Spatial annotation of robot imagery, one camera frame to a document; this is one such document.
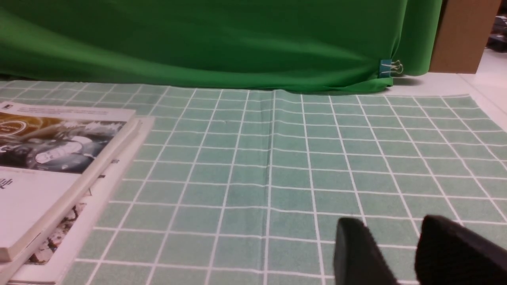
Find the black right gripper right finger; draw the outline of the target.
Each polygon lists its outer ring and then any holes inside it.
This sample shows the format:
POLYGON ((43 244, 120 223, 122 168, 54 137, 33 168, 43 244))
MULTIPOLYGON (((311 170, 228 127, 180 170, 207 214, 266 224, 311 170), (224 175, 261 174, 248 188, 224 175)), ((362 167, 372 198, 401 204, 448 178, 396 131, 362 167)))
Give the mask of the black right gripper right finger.
POLYGON ((442 215, 426 215, 414 269, 421 285, 505 285, 507 252, 442 215))

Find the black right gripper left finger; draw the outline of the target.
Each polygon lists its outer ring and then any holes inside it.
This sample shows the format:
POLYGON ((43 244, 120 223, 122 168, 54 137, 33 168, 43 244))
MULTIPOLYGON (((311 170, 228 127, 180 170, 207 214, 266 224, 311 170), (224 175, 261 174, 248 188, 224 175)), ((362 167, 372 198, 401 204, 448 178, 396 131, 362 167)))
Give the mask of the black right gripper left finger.
POLYGON ((397 285, 369 229, 356 218, 339 218, 333 270, 337 285, 397 285))

